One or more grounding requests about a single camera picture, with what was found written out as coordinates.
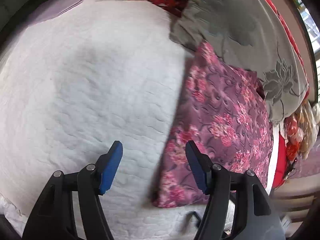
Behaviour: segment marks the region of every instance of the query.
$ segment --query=pink floral pillow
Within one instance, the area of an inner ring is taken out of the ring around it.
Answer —
[[[209,43],[201,43],[164,149],[155,206],[206,203],[185,155],[189,140],[230,171],[254,170],[266,186],[273,136],[262,97],[255,72],[226,65]]]

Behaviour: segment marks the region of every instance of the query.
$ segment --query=gray floral pillow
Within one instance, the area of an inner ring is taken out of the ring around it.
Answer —
[[[195,50],[205,39],[228,65],[256,71],[274,125],[300,105],[308,85],[288,36],[265,0],[191,0],[171,40]]]

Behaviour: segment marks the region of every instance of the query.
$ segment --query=bed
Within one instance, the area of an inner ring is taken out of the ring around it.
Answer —
[[[114,238],[193,238],[196,227],[184,226],[185,215],[202,214],[204,205],[160,209],[150,201],[193,57],[169,39],[173,17],[148,1],[84,0],[21,34],[1,62],[0,192],[23,214],[30,214],[55,170],[77,172],[119,140],[124,156],[111,189],[100,197]],[[273,135],[267,192],[277,128]],[[74,202],[84,238],[76,195]],[[15,212],[7,215],[17,221]],[[233,213],[230,203],[225,229]]]

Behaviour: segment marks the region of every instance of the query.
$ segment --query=white quilted bedspread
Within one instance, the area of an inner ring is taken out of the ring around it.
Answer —
[[[22,34],[0,73],[0,191],[21,212],[55,170],[79,171],[119,140],[124,155],[100,198],[114,238],[193,238],[183,220],[205,206],[149,199],[192,56],[170,41],[170,24],[147,1],[84,0]]]

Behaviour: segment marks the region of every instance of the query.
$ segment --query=black cable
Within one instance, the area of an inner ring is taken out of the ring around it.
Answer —
[[[284,180],[284,182],[282,183],[282,180],[281,180],[281,182],[280,183],[282,183],[281,185],[279,185],[278,184],[278,186],[275,188],[275,191],[278,189],[278,188],[280,188],[286,181],[287,181],[287,179],[290,179],[293,175],[295,175],[296,173],[297,173],[297,169],[293,169],[294,171],[296,171],[294,174],[292,174],[291,176],[289,176],[289,177],[287,177],[285,180]]]

